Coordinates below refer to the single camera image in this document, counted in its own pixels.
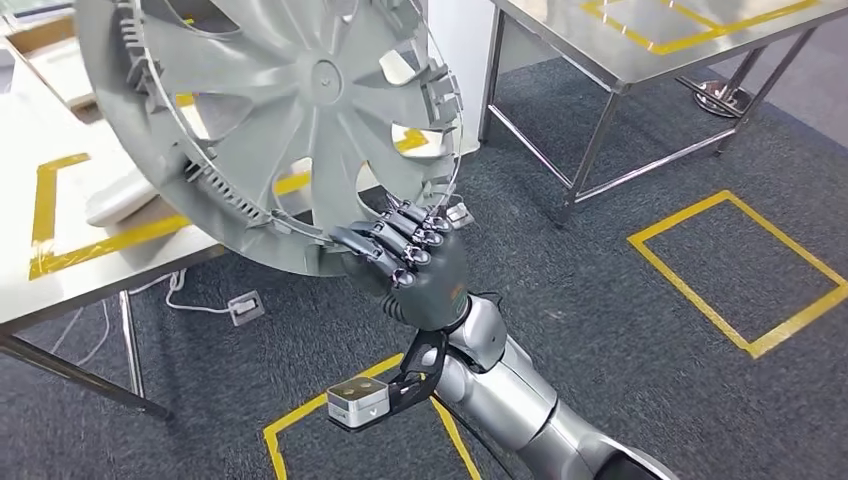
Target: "robotic arm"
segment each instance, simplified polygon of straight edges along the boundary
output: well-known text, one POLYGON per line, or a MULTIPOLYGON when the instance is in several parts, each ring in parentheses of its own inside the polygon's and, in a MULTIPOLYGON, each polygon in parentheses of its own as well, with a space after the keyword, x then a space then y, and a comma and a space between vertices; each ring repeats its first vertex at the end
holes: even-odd
POLYGON ((331 236, 353 253, 346 260, 351 277, 382 296, 390 317, 419 332, 388 384, 354 378, 328 390, 331 421, 359 431, 436 393, 474 416, 537 478, 676 480, 557 398, 497 307, 468 293, 462 243, 440 209, 390 203, 377 221, 339 227, 331 236))

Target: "white wall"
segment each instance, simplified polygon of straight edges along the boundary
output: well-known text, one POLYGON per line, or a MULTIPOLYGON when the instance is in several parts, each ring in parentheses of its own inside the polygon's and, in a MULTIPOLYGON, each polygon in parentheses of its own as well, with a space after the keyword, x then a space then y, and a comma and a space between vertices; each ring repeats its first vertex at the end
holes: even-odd
POLYGON ((483 109, 494 11, 490 0, 429 0, 430 30, 462 92, 465 108, 460 148, 464 153, 480 147, 477 130, 483 109))

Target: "yellow tape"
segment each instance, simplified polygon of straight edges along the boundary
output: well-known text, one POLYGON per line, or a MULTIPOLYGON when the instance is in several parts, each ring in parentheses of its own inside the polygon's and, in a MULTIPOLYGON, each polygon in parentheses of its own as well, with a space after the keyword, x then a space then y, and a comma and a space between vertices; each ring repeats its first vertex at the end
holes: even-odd
POLYGON ((418 147, 423 147, 430 143, 427 140, 427 137, 424 136, 424 132, 418 130, 417 128, 410 128, 403 132, 403 140, 398 140, 395 142, 395 148, 397 148, 398 152, 406 153, 410 150, 413 150, 418 147))
POLYGON ((312 181, 311 172, 296 173, 286 178, 280 179, 274 184, 274 194, 277 196, 295 192, 309 185, 312 181))
MULTIPOLYGON (((398 353, 397 355, 389 357, 382 362, 354 375, 354 377, 376 377, 400 365, 401 360, 403 360, 403 354, 398 353)), ((288 478, 288 474, 286 473, 286 464, 285 461, 283 461, 283 455, 280 452, 278 435, 280 432, 294 425, 315 410, 321 408, 326 403, 327 395, 322 393, 287 413, 283 416, 283 418, 280 418, 262 430, 262 434, 265 437, 265 443, 268 446, 268 454, 271 456, 271 464, 274 466, 274 473, 277 475, 278 480, 286 480, 288 478)), ((442 423, 445 426, 445 430, 447 430, 448 435, 450 436, 451 442, 453 442, 454 447, 456 447, 462 461, 465 463, 465 468, 468 469, 468 474, 473 480, 480 480, 480 472, 474 464, 474 461, 471 459, 468 449, 462 442, 462 438, 459 436, 459 431, 456 428, 456 424, 453 422, 453 418, 450 417, 450 414, 447 411, 441 408, 441 405, 436 404, 436 402, 433 402, 433 405, 436 408, 436 412, 439 413, 439 418, 441 418, 442 423)))
POLYGON ((824 264, 821 260, 816 258, 813 254, 807 251, 804 247, 799 245, 797 242, 789 238, 788 235, 780 231, 774 224, 766 220, 762 215, 754 211, 753 208, 748 206, 745 202, 740 200, 736 195, 733 195, 730 191, 724 190, 721 191, 709 198, 706 198, 695 205, 687 207, 670 217, 651 225, 650 227, 642 230, 639 233, 631 235, 627 239, 636 250, 648 260, 648 262, 654 266, 672 285, 674 285, 680 293, 683 294, 690 302, 692 302, 695 307, 701 311, 710 321, 733 342, 734 345, 739 347, 742 350, 748 352, 751 357, 759 358, 764 355, 766 352, 771 350, 772 348, 779 345, 781 342, 791 337, 799 330, 804 328, 813 322, 813 320, 821 317, 826 312, 828 312, 831 308, 835 307, 841 301, 848 298, 848 282, 838 273, 833 271, 830 267, 824 264), (774 235, 778 240, 783 242, 786 246, 788 246, 792 251, 797 253, 801 258, 809 262, 812 266, 826 275, 830 280, 836 283, 836 289, 830 291, 828 294, 823 296, 822 298, 816 300, 809 307, 801 310, 797 314, 793 315, 790 319, 784 321, 777 327, 773 328, 771 331, 761 336, 759 339, 748 342, 739 332, 736 331, 730 323, 728 323, 721 315, 718 314, 712 307, 710 307, 707 302, 704 301, 703 298, 700 297, 694 290, 692 290, 686 282, 683 281, 677 274, 675 274, 668 265, 665 264, 659 257, 656 256, 646 245, 645 242, 650 238, 665 232, 666 230, 674 227, 675 225, 683 222, 684 220, 691 218, 698 213, 703 212, 715 205, 729 201, 740 210, 742 210, 746 215, 751 217, 757 224, 766 229, 769 233, 774 235))
MULTIPOLYGON (((29 279, 35 280, 44 275, 79 265, 109 253, 139 245, 163 237, 191 225, 181 216, 172 215, 156 222, 124 230, 105 240, 86 245, 72 252, 55 254, 54 236, 56 225, 56 193, 59 170, 90 160, 88 154, 81 153, 60 158, 40 165, 36 172, 35 210, 32 220, 32 257, 29 262, 29 279)), ((279 180, 274 185, 274 193, 285 195, 308 185, 309 172, 295 174, 279 180)))
POLYGON ((679 38, 677 40, 673 40, 671 42, 666 43, 655 43, 651 41, 649 38, 644 35, 635 32, 634 30, 628 28, 627 25, 623 25, 614 18, 610 17, 604 12, 604 7, 610 5, 612 3, 617 3, 623 0, 591 0, 580 5, 580 8, 585 12, 589 13, 593 17, 601 20, 604 24, 610 26, 615 29, 630 41, 641 45, 646 50, 651 53, 655 53, 657 55, 667 55, 670 53, 674 53, 680 50, 685 50, 687 48, 694 47, 696 45, 700 45, 705 42, 709 42, 718 37, 722 37, 724 35, 730 35, 732 33, 738 32, 740 30, 744 30, 746 28, 753 27, 755 25, 759 25, 761 23, 765 23, 776 18, 784 17, 786 15, 791 15, 796 12, 800 12, 801 10, 805 10, 819 3, 819 0, 802 0, 798 3, 794 3, 792 5, 788 5, 783 8, 779 8, 777 10, 773 10, 771 12, 766 12, 760 15, 756 15, 749 19, 741 20, 738 22, 728 23, 725 25, 718 24, 713 22, 712 20, 704 17, 703 15, 699 15, 692 10, 689 10, 683 5, 680 5, 679 2, 669 2, 668 0, 660 0, 664 4, 670 5, 675 11, 686 16, 687 18, 694 20, 695 22, 704 25, 709 28, 708 31, 697 33, 694 35, 690 35, 687 37, 679 38))
POLYGON ((174 103, 177 107, 190 107, 194 105, 194 95, 191 93, 178 93, 174 98, 174 103))
POLYGON ((456 422, 453 421, 453 416, 450 412, 445 410, 445 407, 439 405, 439 402, 437 402, 436 399, 430 398, 430 401, 433 402, 433 407, 435 407, 436 412, 442 419, 442 423, 445 424, 445 429, 451 437, 451 442, 453 442, 453 446, 462 458, 462 462, 465 464, 465 469, 468 470, 468 474, 471 475, 471 479, 481 480, 482 477, 480 477, 480 471, 477 470, 477 465, 474 464, 474 460, 471 459, 471 454, 468 453, 468 449, 465 448, 465 444, 462 442, 462 437, 459 436, 459 430, 456 428, 456 422))

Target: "hubcap center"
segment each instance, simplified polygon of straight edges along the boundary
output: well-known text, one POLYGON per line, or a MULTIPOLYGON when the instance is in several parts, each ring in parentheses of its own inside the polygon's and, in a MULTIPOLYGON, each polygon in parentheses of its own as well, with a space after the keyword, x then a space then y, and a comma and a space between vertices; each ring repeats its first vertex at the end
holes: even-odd
POLYGON ((328 60, 319 60, 312 67, 312 96, 315 103, 328 105, 342 94, 342 76, 339 70, 328 60))

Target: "stainless steel table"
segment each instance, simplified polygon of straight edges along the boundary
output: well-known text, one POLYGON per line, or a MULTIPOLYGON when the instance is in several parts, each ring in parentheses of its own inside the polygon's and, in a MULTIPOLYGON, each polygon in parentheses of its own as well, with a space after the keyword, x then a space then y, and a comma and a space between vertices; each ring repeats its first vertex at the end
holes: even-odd
MULTIPOLYGON (((11 48, 0 37, 2 47, 11 48)), ((11 92, 0 94, 0 151, 6 159, 0 162, 0 175, 8 206, 0 236, 0 352, 131 408, 167 417, 164 407, 144 396, 125 289, 225 250, 160 201, 108 230, 86 224, 85 198, 77 184, 105 175, 116 157, 126 154, 108 125, 98 129, 79 122, 18 60, 11 92), (81 153, 90 159, 83 161, 81 153), (115 293, 120 293, 132 391, 16 335, 115 293)))
POLYGON ((815 29, 848 14, 848 0, 492 0, 495 21, 486 76, 480 141, 488 137, 492 118, 500 120, 562 183, 568 192, 567 211, 613 187, 685 155, 718 144, 724 152, 731 139, 751 120, 763 99, 810 39, 815 29), (494 105, 504 25, 540 38, 563 58, 609 92, 589 145, 572 177, 543 153, 494 105), (747 104, 736 94, 744 76, 770 43, 800 36, 747 104), (703 88, 681 77, 699 67, 750 52, 726 88, 703 88), (655 82, 676 79, 717 113, 737 117, 732 128, 671 153, 621 177, 584 190, 609 130, 616 107, 625 95, 655 82))

